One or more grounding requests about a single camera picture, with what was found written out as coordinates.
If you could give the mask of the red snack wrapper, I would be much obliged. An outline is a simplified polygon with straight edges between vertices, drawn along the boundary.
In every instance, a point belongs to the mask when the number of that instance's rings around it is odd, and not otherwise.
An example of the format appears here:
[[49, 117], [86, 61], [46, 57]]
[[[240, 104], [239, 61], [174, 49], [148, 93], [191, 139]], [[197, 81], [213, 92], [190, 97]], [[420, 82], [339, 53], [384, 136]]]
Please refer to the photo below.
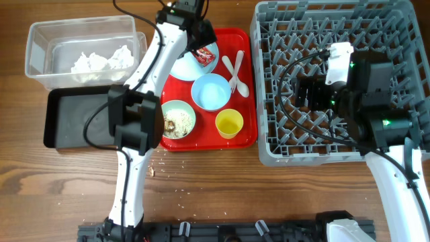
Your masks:
[[203, 67], [208, 66], [216, 59], [216, 55], [213, 54], [207, 47], [196, 50], [193, 55]]

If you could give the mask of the white napkin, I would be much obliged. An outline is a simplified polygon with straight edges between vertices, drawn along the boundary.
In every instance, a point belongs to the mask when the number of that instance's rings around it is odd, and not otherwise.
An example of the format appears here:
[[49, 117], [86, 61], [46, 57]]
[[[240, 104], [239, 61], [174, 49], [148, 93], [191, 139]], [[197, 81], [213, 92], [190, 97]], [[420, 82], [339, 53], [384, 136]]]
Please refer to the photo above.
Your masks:
[[117, 49], [110, 58], [105, 58], [94, 52], [86, 56], [83, 52], [79, 59], [71, 67], [72, 74], [79, 74], [75, 81], [87, 83], [107, 79], [108, 81], [119, 81], [126, 76], [122, 69], [134, 65], [134, 57], [126, 45]]

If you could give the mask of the yellow cup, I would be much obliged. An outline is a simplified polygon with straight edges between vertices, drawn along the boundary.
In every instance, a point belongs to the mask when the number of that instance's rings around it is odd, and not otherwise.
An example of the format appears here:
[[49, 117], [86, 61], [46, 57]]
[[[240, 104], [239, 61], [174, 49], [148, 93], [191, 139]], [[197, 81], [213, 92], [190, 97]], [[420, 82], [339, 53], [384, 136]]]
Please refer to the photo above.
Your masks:
[[242, 130], [244, 120], [239, 111], [225, 109], [218, 113], [215, 124], [222, 138], [232, 139]]

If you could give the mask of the green bowl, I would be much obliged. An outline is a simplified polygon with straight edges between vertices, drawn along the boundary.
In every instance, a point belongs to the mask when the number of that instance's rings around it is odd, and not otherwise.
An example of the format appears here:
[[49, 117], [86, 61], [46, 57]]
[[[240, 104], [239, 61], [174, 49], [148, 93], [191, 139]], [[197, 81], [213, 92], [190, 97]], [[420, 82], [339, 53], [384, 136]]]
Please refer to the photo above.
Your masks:
[[171, 100], [161, 108], [165, 121], [164, 138], [178, 140], [192, 132], [196, 124], [196, 113], [187, 102]]

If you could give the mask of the rice and food waste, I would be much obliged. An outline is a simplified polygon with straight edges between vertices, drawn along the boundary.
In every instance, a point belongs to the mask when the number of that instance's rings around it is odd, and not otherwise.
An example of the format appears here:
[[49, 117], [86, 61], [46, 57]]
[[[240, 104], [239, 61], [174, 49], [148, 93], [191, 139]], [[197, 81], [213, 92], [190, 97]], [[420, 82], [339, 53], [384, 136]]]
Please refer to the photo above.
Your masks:
[[164, 115], [164, 136], [179, 139], [188, 135], [194, 127], [194, 119], [184, 110], [168, 110]]

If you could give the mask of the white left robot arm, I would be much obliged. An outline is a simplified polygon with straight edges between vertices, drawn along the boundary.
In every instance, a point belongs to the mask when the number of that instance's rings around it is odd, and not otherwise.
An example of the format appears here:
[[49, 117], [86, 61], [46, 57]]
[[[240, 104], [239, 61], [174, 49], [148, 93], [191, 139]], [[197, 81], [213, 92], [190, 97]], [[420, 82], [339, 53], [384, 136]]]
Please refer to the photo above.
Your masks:
[[123, 85], [110, 87], [107, 102], [84, 125], [83, 138], [93, 146], [89, 125], [107, 110], [109, 133], [114, 138], [110, 150], [118, 154], [118, 178], [103, 233], [113, 240], [132, 240], [142, 225], [146, 165], [164, 133], [160, 96], [177, 59], [216, 41], [206, 19], [208, 7], [208, 1], [164, 4], [150, 23], [155, 33], [139, 66]]

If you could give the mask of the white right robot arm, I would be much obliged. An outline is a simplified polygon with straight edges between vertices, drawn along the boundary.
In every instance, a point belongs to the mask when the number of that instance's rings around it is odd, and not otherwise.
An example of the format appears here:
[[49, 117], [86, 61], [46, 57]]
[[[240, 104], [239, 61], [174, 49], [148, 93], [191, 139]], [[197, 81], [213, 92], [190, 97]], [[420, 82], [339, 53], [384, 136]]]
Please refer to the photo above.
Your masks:
[[381, 52], [319, 50], [284, 70], [294, 84], [294, 104], [312, 111], [330, 109], [347, 124], [347, 139], [304, 127], [308, 134], [355, 147], [377, 183], [390, 236], [394, 241], [429, 240], [429, 194], [420, 174], [424, 139], [412, 113], [392, 105], [392, 61]]

